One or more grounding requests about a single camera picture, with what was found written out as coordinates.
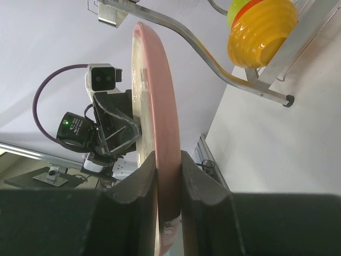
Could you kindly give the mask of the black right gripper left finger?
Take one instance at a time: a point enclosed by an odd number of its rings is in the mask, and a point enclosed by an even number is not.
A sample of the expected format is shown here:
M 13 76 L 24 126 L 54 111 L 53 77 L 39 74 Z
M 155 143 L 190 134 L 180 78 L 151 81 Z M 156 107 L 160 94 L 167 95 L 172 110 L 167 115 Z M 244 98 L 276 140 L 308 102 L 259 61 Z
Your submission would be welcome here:
M 157 226 L 156 156 L 98 196 L 88 255 L 154 255 Z

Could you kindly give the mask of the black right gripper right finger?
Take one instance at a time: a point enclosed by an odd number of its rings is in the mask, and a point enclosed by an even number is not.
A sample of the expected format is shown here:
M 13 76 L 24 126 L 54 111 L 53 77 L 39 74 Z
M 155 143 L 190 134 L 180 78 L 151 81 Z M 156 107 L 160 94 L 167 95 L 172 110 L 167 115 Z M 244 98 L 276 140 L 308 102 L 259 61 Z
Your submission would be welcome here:
M 243 255 L 231 193 L 181 152 L 185 255 Z

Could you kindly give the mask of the pink white round plate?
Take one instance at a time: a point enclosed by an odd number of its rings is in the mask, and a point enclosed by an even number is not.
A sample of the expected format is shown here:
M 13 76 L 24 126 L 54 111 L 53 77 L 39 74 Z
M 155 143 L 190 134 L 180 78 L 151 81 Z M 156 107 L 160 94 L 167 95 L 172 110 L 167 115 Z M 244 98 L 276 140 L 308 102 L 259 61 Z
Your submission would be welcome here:
M 156 255 L 173 246 L 181 215 L 181 143 L 173 80 L 158 34 L 138 22 L 131 61 L 133 116 L 142 135 L 136 142 L 137 164 L 155 153 L 158 192 Z

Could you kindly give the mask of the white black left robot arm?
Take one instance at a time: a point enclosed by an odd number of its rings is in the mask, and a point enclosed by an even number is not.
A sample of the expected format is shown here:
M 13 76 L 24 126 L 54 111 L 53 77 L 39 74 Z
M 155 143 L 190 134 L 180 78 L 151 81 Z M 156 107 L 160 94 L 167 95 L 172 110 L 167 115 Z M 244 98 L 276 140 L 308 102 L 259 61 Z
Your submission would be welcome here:
M 137 169 L 124 156 L 136 151 L 136 140 L 142 135 L 140 123 L 133 118 L 132 92 L 96 92 L 87 108 L 93 109 L 95 119 L 65 113 L 56 141 L 65 149 L 85 154 L 82 170 L 86 173 L 122 181 Z

